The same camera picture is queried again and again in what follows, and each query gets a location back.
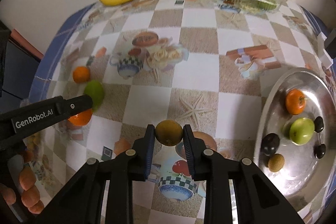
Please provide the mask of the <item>silver metal bowl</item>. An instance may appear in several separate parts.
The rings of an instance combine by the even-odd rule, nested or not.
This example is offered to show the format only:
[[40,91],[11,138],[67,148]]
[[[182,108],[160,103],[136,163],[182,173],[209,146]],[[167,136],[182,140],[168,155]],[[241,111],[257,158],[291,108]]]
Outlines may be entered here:
[[253,161],[297,211],[327,185],[335,169],[335,103],[313,71],[293,68],[273,86]]

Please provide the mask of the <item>small orange mandarin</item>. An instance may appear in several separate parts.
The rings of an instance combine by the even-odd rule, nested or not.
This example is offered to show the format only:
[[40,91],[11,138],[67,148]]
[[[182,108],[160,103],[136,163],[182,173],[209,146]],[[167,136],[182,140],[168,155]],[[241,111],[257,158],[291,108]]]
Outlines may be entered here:
[[77,84],[88,82],[91,78],[91,71],[88,67],[77,67],[72,73],[72,78]]

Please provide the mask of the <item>black charger on white dock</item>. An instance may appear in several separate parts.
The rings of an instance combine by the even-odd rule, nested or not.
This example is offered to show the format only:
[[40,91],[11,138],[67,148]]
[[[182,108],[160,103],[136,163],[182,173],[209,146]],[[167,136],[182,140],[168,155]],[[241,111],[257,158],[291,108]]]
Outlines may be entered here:
[[318,51],[317,55],[322,65],[329,69],[335,59],[335,28],[331,33],[326,36],[323,32],[320,32],[317,36]]

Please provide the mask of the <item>yellow longan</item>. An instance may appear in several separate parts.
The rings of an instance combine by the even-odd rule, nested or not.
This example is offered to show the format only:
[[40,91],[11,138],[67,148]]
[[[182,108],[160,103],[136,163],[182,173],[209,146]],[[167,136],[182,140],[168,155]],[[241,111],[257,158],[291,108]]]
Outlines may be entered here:
[[176,121],[164,120],[157,124],[155,137],[159,143],[165,146],[175,146],[183,138],[183,129]]

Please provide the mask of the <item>dark cherry with stem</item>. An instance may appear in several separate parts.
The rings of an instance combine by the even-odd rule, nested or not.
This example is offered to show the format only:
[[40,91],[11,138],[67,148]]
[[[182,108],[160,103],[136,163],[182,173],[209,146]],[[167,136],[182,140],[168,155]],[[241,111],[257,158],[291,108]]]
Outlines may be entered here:
[[326,145],[321,141],[321,133],[317,133],[318,143],[314,147],[314,155],[317,159],[322,159],[326,153]]

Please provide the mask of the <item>brown longan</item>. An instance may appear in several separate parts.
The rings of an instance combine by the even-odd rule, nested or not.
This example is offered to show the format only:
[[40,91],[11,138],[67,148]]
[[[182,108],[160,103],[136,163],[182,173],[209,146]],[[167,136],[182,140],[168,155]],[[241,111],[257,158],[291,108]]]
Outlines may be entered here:
[[285,159],[283,155],[276,153],[268,160],[268,168],[271,172],[278,172],[284,167]]

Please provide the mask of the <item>checkered patterned tablecloth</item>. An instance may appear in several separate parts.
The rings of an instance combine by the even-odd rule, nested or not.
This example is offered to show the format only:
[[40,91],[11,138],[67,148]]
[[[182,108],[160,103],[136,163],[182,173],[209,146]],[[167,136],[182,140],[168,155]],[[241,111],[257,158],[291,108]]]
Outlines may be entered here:
[[189,124],[228,159],[251,157],[266,98],[285,72],[310,69],[335,92],[317,36],[293,2],[258,16],[222,10],[217,0],[95,3],[73,14],[39,64],[29,100],[82,95],[86,83],[72,78],[80,66],[105,97],[87,125],[41,132],[51,161],[51,182],[37,179],[42,202],[87,159],[117,156],[165,119]]

